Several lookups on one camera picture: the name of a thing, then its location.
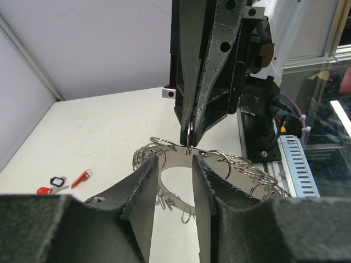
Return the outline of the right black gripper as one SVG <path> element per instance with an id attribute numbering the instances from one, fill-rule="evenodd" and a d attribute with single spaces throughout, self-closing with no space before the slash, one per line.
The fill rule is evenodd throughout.
<path id="1" fill-rule="evenodd" d="M 257 1 L 173 1 L 169 88 L 182 145 L 236 111 L 250 73 L 265 66 L 265 8 Z"/>

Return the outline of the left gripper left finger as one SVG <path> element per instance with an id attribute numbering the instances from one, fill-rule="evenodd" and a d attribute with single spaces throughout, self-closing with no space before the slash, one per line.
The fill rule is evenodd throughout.
<path id="1" fill-rule="evenodd" d="M 100 194 L 2 195 L 1 262 L 148 262 L 158 158 Z"/>

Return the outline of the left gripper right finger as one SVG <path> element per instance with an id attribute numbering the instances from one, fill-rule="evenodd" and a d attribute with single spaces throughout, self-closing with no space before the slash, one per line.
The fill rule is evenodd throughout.
<path id="1" fill-rule="evenodd" d="M 350 199 L 260 201 L 193 156 L 201 262 L 350 262 Z"/>

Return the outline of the red key tag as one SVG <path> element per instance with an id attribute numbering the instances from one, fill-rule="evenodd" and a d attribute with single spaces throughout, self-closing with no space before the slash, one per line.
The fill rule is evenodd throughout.
<path id="1" fill-rule="evenodd" d="M 77 187 L 80 183 L 87 181 L 91 176 L 93 172 L 91 169 L 85 170 L 72 184 L 71 188 Z"/>

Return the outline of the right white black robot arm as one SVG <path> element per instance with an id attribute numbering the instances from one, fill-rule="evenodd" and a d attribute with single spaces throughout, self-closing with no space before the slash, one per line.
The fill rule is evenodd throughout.
<path id="1" fill-rule="evenodd" d="M 295 38 L 316 1 L 173 1 L 169 88 L 175 93 L 180 144 L 189 155 L 228 115 L 242 123 L 253 163 L 281 159 L 287 106 L 280 84 Z"/>

